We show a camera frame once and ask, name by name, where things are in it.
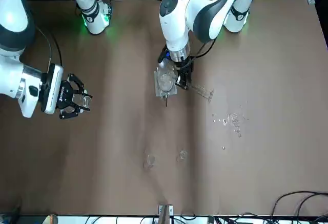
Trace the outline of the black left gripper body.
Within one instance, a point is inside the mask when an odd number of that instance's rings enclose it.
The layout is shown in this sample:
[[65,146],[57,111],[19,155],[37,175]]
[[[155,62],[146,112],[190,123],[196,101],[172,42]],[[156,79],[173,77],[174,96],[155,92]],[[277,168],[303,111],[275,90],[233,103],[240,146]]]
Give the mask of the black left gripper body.
[[185,59],[182,62],[175,63],[175,72],[177,77],[191,78],[193,72],[193,61],[191,59]]

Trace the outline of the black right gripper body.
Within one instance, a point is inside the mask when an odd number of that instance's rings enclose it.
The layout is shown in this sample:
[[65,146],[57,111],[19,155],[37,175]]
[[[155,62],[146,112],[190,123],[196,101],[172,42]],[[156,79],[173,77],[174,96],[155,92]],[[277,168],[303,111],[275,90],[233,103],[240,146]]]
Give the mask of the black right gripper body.
[[67,80],[63,80],[59,88],[59,108],[75,107],[73,100],[74,90]]

